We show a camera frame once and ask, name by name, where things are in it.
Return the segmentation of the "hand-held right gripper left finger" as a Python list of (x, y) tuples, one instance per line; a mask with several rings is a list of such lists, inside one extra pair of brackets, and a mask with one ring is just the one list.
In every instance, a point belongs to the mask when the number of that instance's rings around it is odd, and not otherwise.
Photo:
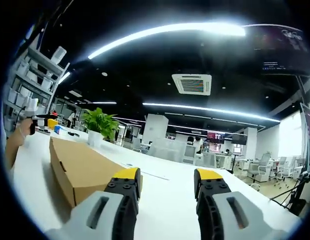
[(71, 211), (59, 229), (45, 233), (50, 240), (132, 240), (142, 179), (138, 167), (113, 175), (104, 191), (96, 191)]

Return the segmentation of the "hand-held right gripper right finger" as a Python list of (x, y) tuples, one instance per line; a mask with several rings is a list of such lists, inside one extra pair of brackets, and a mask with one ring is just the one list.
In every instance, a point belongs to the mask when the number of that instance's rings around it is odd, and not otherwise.
[(272, 228), (262, 210), (242, 193), (231, 191), (223, 177), (194, 170), (194, 196), (202, 240), (285, 240), (289, 233)]

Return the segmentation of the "person's left hand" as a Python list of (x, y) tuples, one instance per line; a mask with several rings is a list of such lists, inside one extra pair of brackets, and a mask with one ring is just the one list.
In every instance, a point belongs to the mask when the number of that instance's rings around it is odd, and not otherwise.
[(20, 122), (17, 133), (20, 135), (23, 141), (25, 140), (26, 136), (31, 134), (32, 123), (33, 121), (31, 118), (26, 118)]

